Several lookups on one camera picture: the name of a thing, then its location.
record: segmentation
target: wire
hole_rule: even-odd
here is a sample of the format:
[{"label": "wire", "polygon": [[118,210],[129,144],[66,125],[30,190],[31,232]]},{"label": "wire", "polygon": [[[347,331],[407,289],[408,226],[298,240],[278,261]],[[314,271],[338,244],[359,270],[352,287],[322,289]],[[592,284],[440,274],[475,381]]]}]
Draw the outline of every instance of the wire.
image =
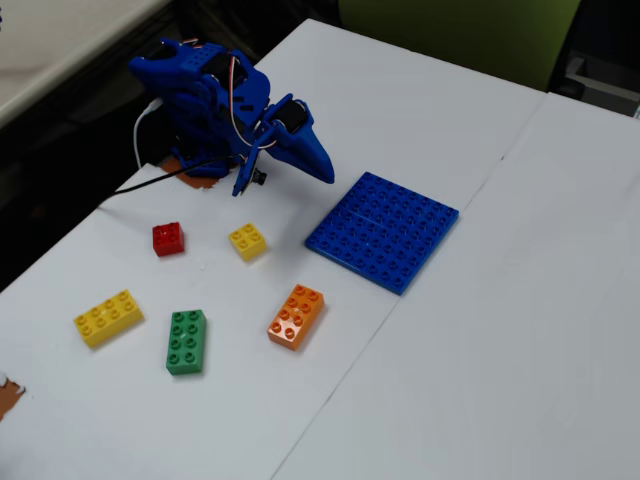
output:
[{"label": "wire", "polygon": [[[244,144],[247,145],[248,147],[253,147],[252,143],[247,142],[244,139],[244,137],[240,135],[240,132],[238,131],[238,127],[236,126],[236,119],[233,115],[233,70],[234,70],[235,64],[236,64],[236,57],[231,55],[231,66],[229,67],[229,114],[231,115],[231,124],[233,125],[233,129],[236,131],[238,138],[240,138],[240,140],[242,140]],[[265,150],[267,148],[273,147],[276,143],[278,143],[278,141],[274,140],[269,145],[263,145],[258,148],[260,150]]]},{"label": "wire", "polygon": [[227,159],[233,158],[233,157],[243,157],[243,156],[240,155],[240,154],[223,155],[221,157],[215,157],[215,158],[212,158],[211,160],[207,160],[206,162],[196,163],[195,165],[191,165],[190,167],[181,168],[180,170],[176,170],[175,172],[171,172],[171,173],[168,173],[166,175],[162,175],[161,177],[152,178],[151,180],[147,180],[146,182],[142,182],[142,183],[140,183],[138,185],[134,185],[133,187],[125,188],[123,190],[117,190],[117,191],[113,192],[112,194],[110,194],[104,200],[108,200],[111,197],[115,197],[116,195],[120,195],[120,194],[123,194],[123,193],[133,192],[134,190],[138,190],[139,188],[147,187],[149,185],[153,185],[154,183],[161,182],[162,180],[166,180],[167,178],[175,177],[176,175],[180,175],[181,173],[189,172],[189,171],[191,171],[191,170],[193,170],[195,168],[202,167],[202,166],[208,165],[210,163],[220,162],[221,160],[227,160]]},{"label": "wire", "polygon": [[142,119],[149,115],[151,112],[155,112],[162,106],[162,99],[156,98],[153,100],[147,108],[145,108],[138,119],[136,120],[135,125],[133,126],[133,150],[136,153],[136,162],[138,163],[138,170],[142,168],[142,163],[140,162],[140,153],[138,153],[138,127],[140,126],[140,122]]}]

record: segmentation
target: black cable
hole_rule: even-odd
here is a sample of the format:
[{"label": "black cable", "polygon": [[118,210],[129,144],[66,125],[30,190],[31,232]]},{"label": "black cable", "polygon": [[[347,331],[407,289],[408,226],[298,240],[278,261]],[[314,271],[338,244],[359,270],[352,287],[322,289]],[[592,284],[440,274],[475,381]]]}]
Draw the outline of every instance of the black cable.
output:
[{"label": "black cable", "polygon": [[189,172],[195,168],[202,167],[204,165],[209,165],[210,163],[220,162],[222,160],[227,160],[234,157],[241,157],[239,153],[235,155],[224,155],[222,157],[215,157],[211,160],[207,160],[206,162],[196,163],[195,165],[191,165],[190,167],[181,168],[180,170],[176,170],[175,172],[167,173],[166,175],[162,175],[161,177],[153,178],[151,180],[147,180],[146,182],[142,182],[138,185],[134,185],[133,187],[125,188],[123,190],[117,190],[109,195],[104,201],[109,200],[111,197],[115,197],[116,195],[120,195],[121,193],[129,193],[134,190],[138,190],[139,188],[146,187],[148,185],[153,185],[154,183],[161,182],[162,180],[166,180],[167,178],[175,177],[176,175],[180,175],[181,173]]}]

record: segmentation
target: blue lego baseplate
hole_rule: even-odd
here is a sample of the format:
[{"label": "blue lego baseplate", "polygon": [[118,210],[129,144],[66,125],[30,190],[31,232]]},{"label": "blue lego baseplate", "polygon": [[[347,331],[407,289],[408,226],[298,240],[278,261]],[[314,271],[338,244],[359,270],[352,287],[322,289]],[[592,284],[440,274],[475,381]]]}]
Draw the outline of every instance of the blue lego baseplate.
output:
[{"label": "blue lego baseplate", "polygon": [[402,295],[458,214],[366,172],[305,245]]}]

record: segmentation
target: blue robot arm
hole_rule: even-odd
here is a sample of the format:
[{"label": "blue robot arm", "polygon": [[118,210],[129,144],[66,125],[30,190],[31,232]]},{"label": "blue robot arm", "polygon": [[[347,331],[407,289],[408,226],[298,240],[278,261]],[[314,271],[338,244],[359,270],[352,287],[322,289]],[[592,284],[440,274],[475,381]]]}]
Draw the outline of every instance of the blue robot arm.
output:
[{"label": "blue robot arm", "polygon": [[173,153],[183,167],[238,155],[237,160],[198,167],[190,175],[220,178],[239,165],[236,196],[251,182],[264,183],[266,174],[256,169],[264,149],[319,180],[334,182],[331,160],[313,133],[308,106],[291,94],[269,106],[269,80],[242,52],[164,39],[149,55],[133,59],[129,68],[163,100],[178,138]]}]

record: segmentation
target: chair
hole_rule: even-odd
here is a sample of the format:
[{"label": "chair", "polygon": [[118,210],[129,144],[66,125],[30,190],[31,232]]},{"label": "chair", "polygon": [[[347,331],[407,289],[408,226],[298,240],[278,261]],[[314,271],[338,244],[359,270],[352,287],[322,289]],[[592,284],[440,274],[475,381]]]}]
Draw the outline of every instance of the chair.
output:
[{"label": "chair", "polygon": [[349,30],[545,91],[579,5],[580,0],[339,0]]}]

